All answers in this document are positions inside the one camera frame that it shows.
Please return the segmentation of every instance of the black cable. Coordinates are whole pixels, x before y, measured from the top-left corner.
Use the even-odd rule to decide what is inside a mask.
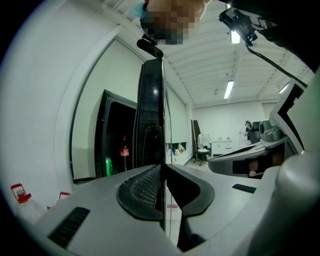
[[[302,82],[300,79],[296,78],[294,75],[290,74],[289,72],[285,71],[282,67],[280,67],[279,65],[277,65],[276,63],[274,63],[271,59],[268,59],[267,57],[263,56],[261,53],[258,53],[252,49],[250,49],[249,45],[247,43],[245,43],[246,48],[248,49],[249,53],[252,53],[253,55],[263,59],[264,61],[268,62],[269,64],[271,64],[272,66],[274,66],[276,69],[278,69],[279,71],[281,71],[282,73],[284,73],[285,75],[287,75],[290,78],[293,78],[295,80],[297,80],[302,86],[304,86],[305,88],[308,87],[308,85],[306,85],[304,82]]]

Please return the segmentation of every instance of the ceiling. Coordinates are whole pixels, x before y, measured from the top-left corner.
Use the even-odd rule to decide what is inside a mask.
[[[140,30],[138,18],[130,16],[137,0],[99,0],[125,16]],[[213,1],[207,7],[199,27],[183,45],[160,45],[189,94],[195,108],[255,100],[277,100],[279,91],[290,78],[248,52],[243,40],[232,44],[229,29],[219,22],[224,3]],[[257,33],[252,49],[265,55],[283,69],[310,84],[314,73],[289,51],[267,41]],[[228,81],[234,86],[224,99]]]

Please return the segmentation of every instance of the fluorescent ceiling light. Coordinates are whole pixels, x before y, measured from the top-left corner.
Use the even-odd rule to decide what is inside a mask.
[[[282,94],[287,89],[288,85],[289,85],[289,83],[285,87],[283,87],[283,89],[281,91],[279,91],[279,93]]]
[[[233,44],[239,44],[240,43],[240,35],[231,30],[231,43]]]
[[[231,90],[232,90],[232,87],[234,87],[234,81],[229,81],[228,82],[228,85],[226,87],[226,90],[225,90],[225,95],[224,95],[224,99],[228,99],[229,98],[229,95],[231,93]]]

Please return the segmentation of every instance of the black vent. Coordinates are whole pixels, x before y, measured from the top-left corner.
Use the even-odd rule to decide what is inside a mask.
[[[74,208],[48,238],[62,248],[66,248],[89,212],[90,210],[82,207]]]
[[[160,189],[160,166],[137,180],[132,186],[133,196],[141,203],[155,207],[157,193]]]
[[[164,220],[161,211],[155,209],[157,194],[161,188],[161,165],[155,164],[123,182],[116,198],[124,210],[138,220]]]

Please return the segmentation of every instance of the green can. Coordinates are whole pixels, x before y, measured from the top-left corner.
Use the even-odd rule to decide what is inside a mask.
[[[111,176],[112,175],[112,161],[110,157],[105,158],[105,169],[106,169],[106,175]]]

